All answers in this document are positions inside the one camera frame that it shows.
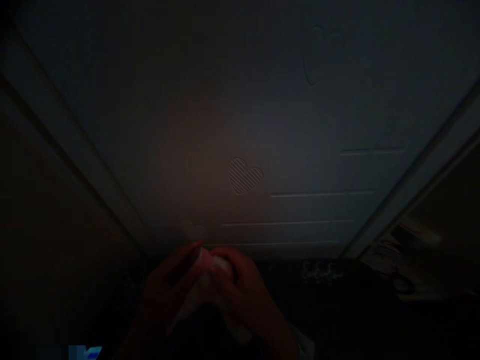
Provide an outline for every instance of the finger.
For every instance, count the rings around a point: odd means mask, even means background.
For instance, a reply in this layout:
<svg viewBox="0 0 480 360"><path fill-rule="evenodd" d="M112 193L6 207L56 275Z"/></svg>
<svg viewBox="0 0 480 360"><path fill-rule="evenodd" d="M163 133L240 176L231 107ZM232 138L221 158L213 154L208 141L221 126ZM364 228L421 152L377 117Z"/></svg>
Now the finger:
<svg viewBox="0 0 480 360"><path fill-rule="evenodd" d="M202 240L198 240L175 250L154 270L155 274L161 277L168 276L172 270L180 265L189 254L201 247L203 243Z"/></svg>
<svg viewBox="0 0 480 360"><path fill-rule="evenodd" d="M218 266L214 265L208 270L213 286L225 300L235 307L241 301L244 294L228 278L227 274Z"/></svg>
<svg viewBox="0 0 480 360"><path fill-rule="evenodd" d="M249 269L251 259L246 257L233 247L217 247L210 251L212 256L227 258L233 265L239 276L245 274Z"/></svg>

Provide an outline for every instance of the embossed pattern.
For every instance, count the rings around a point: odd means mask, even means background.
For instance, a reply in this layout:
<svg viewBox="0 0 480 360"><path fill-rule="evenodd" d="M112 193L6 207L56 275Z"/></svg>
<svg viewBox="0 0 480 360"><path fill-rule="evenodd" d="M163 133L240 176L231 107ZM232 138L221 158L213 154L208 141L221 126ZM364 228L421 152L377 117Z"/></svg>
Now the embossed pattern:
<svg viewBox="0 0 480 360"><path fill-rule="evenodd" d="M190 241L200 240L205 236L207 228L203 225L194 225L189 220L183 220L180 223L181 231L187 236Z"/></svg>
<svg viewBox="0 0 480 360"><path fill-rule="evenodd" d="M252 191L260 184L264 173L259 167L251 167L247 169L247 163L240 157L236 157L230 161L228 165L228 174L230 176L230 184L236 195L246 194Z"/></svg>

